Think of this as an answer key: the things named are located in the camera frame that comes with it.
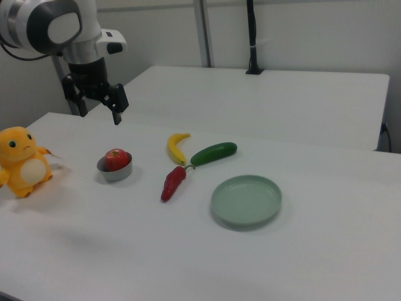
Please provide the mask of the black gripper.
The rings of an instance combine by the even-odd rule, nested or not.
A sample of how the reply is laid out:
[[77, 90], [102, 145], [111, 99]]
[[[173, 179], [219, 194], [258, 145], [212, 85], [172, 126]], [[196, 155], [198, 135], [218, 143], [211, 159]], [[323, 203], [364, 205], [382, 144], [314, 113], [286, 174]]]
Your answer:
[[65, 99], [76, 105], [79, 115], [84, 117], [88, 113], [83, 99], [85, 96], [109, 108], [114, 124], [119, 125], [129, 102], [121, 83], [109, 85], [105, 59], [100, 58], [87, 64], [68, 63], [68, 68], [70, 73], [62, 79], [61, 85]]

